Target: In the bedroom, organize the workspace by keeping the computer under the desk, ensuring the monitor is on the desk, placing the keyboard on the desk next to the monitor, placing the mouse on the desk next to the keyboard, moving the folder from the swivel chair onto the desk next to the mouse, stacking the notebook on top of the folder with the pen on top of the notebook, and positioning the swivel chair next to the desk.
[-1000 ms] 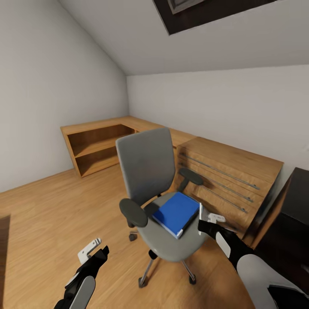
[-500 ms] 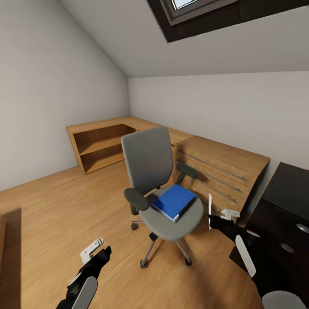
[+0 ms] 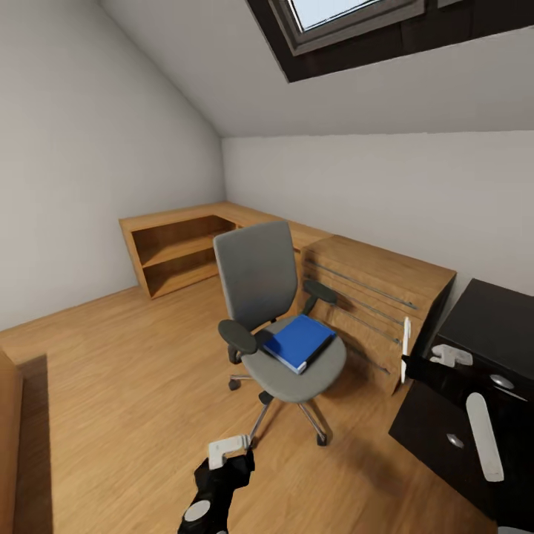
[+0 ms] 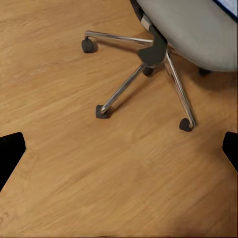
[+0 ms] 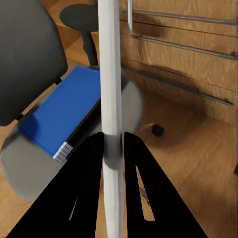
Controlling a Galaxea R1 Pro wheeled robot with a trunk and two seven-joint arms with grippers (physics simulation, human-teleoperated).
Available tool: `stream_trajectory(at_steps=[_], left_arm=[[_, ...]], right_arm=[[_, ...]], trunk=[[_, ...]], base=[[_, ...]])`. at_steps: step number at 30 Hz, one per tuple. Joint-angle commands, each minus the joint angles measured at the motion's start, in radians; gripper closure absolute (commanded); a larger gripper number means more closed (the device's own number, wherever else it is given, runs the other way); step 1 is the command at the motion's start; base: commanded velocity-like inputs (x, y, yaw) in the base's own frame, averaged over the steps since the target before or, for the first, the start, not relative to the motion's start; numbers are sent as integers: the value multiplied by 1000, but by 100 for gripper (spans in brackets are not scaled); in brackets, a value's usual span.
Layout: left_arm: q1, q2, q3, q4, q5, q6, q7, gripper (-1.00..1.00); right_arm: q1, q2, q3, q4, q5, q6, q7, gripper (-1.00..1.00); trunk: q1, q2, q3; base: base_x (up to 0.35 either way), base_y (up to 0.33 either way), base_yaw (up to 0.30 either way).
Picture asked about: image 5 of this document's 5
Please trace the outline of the pen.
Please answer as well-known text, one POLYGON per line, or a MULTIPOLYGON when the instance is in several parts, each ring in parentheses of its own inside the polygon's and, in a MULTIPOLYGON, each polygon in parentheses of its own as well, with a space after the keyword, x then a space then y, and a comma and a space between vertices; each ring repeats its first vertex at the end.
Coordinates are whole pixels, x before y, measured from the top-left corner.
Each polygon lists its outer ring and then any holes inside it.
MULTIPOLYGON (((132 0, 127 0, 128 29, 132 0)), ((122 238, 123 147, 119 0, 98 0, 104 206, 108 238, 122 238)))

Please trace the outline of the swivel chair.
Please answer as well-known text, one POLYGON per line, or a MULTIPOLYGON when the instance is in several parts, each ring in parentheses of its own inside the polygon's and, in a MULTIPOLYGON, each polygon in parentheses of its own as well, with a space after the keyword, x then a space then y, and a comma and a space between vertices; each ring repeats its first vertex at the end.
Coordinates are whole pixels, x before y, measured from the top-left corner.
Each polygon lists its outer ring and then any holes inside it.
MULTIPOLYGON (((89 69, 100 71, 96 46, 91 32, 99 30, 98 8, 76 3, 60 12, 66 26, 81 32, 89 69)), ((61 170, 80 144, 89 136, 102 132, 102 115, 95 120, 62 163, 30 140, 19 129, 62 84, 68 63, 62 40, 51 15, 40 0, 0 0, 0 126, 18 123, 6 137, 0 150, 4 176, 12 189, 33 204, 61 170), (43 92, 56 84, 25 115, 22 113, 43 92)), ((160 137, 164 129, 154 122, 141 126, 145 102, 141 89, 121 73, 122 147, 124 134, 137 134, 153 127, 160 137)), ((101 178, 103 177, 103 162, 101 178)), ((147 200, 146 192, 139 188, 147 200)))

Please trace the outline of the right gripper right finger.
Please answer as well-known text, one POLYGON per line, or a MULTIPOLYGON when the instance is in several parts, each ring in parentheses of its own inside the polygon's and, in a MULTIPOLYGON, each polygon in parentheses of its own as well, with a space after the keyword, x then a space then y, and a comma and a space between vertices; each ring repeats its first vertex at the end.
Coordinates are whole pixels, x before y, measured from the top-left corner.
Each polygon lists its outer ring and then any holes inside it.
POLYGON ((124 134, 128 238, 208 238, 143 140, 124 134), (144 218, 138 166, 155 221, 144 218))

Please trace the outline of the folder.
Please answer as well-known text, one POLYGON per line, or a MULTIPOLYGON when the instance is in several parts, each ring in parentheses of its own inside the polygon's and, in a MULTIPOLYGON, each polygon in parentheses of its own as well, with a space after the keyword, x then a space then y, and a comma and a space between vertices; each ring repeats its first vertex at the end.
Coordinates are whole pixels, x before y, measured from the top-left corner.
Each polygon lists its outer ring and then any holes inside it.
POLYGON ((100 114, 100 71, 77 66, 19 130, 62 163, 100 114))

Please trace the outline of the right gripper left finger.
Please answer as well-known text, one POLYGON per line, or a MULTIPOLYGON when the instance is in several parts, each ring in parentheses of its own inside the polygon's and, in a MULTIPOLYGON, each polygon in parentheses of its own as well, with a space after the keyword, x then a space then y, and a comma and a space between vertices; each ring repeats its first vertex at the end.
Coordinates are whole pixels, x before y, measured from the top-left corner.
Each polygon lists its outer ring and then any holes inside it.
POLYGON ((87 137, 6 238, 95 238, 103 133, 87 137))

